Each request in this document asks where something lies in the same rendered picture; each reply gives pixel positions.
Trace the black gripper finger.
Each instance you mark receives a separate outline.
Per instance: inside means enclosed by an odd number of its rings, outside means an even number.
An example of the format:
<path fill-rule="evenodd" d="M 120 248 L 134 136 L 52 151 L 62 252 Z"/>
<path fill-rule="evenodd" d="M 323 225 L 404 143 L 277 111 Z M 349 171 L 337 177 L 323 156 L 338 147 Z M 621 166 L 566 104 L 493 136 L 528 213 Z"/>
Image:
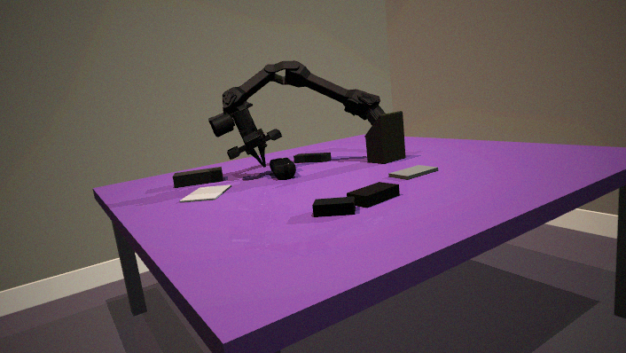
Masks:
<path fill-rule="evenodd" d="M 261 165 L 264 167 L 264 165 L 263 165 L 263 163 L 262 163 L 262 160 L 260 159 L 260 157 L 259 157 L 259 156 L 258 156 L 258 154 L 256 153 L 255 149 L 254 149 L 252 152 L 247 153 L 247 155 L 249 155 L 249 154 L 253 155 L 253 156 L 254 156 L 254 157 L 255 157 L 255 158 L 256 158 L 256 159 L 257 159 L 257 160 L 261 163 Z M 264 168 L 265 168 L 265 167 L 264 167 Z"/>
<path fill-rule="evenodd" d="M 258 149 L 259 149 L 259 152 L 260 152 L 260 155 L 261 155 L 261 158 L 262 158 L 262 163 L 263 163 L 264 167 L 266 167 L 266 163 L 265 163 L 265 155 L 264 155 L 264 153 L 265 153 L 265 147 L 266 147 L 266 146 L 267 146 L 267 144 L 266 144 L 266 145 L 264 145 L 264 146 L 262 146 L 262 147 L 259 147 L 259 146 L 258 146 Z"/>

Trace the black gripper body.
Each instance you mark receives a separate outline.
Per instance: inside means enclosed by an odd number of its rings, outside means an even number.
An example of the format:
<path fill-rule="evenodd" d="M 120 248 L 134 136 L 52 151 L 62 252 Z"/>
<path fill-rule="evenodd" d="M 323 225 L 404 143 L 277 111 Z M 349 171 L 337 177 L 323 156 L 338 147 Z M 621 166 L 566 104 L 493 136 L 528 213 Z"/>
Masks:
<path fill-rule="evenodd" d="M 239 127 L 239 128 L 238 128 L 240 135 L 241 135 L 242 133 L 244 133 L 245 135 L 249 135 L 249 134 L 251 134 L 252 132 L 254 132 L 254 131 L 253 131 L 253 129 L 256 129 L 256 130 L 257 130 L 257 128 L 256 128 L 256 126 L 255 126 L 255 124 L 254 124 L 254 121 L 252 121 L 252 122 L 248 123 L 247 125 L 244 125 L 244 126 L 242 126 L 242 127 Z M 276 139 L 278 139 L 278 138 L 281 138 L 281 137 L 282 137 L 282 135 L 281 135 L 281 133 L 280 133 L 280 131 L 279 131 L 278 129 L 274 129 L 274 130 L 272 130 L 272 131 L 269 131 L 269 132 L 267 132 L 267 134 L 268 134 L 268 135 L 267 135 L 267 136 L 265 136 L 266 138 L 262 140 L 262 145 L 260 145 L 259 147 L 262 147 L 262 146 L 266 145 L 266 141 L 268 141 L 268 140 L 276 140 Z M 242 135 L 243 135 L 243 134 L 242 134 Z M 241 136 L 242 136 L 242 135 L 241 135 Z M 253 149 L 253 150 L 254 150 L 254 149 Z M 238 148 L 237 146 L 235 146 L 235 147 L 233 147 L 233 148 L 229 149 L 229 150 L 228 150 L 228 152 L 227 152 L 227 154 L 228 154 L 228 156 L 229 156 L 230 160 L 232 160 L 232 159 L 234 159 L 234 158 L 239 157 L 240 153 L 242 153 L 242 152 L 244 152 L 244 151 L 246 151 L 246 153 L 250 153 L 250 152 L 252 152 L 253 150 L 248 150 L 248 148 L 246 147 L 246 145 L 243 145 L 243 146 L 241 146 L 241 147 L 239 147 L 239 148 Z"/>

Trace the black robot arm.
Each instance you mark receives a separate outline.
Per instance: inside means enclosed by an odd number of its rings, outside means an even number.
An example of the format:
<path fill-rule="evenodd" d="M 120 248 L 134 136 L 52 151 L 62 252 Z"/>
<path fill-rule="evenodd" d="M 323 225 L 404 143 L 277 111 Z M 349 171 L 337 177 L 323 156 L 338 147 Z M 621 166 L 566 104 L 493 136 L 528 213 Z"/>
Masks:
<path fill-rule="evenodd" d="M 286 70 L 286 76 L 275 74 L 281 70 Z M 223 93 L 223 113 L 208 118 L 209 123 L 217 137 L 252 122 L 252 116 L 248 108 L 253 104 L 247 100 L 261 89 L 268 82 L 277 82 L 283 85 L 293 85 L 295 87 L 308 87 L 329 98 L 341 102 L 344 111 L 358 115 L 363 120 L 368 120 L 371 125 L 375 123 L 380 114 L 385 112 L 379 106 L 380 97 L 362 90 L 347 90 L 339 85 L 313 75 L 303 64 L 298 61 L 281 61 L 277 64 L 268 64 L 243 83 L 239 87 L 233 87 Z M 232 119 L 233 118 L 233 119 Z M 243 142 L 248 150 L 253 150 L 262 145 L 265 135 L 262 128 L 253 129 L 249 135 L 242 133 Z"/>

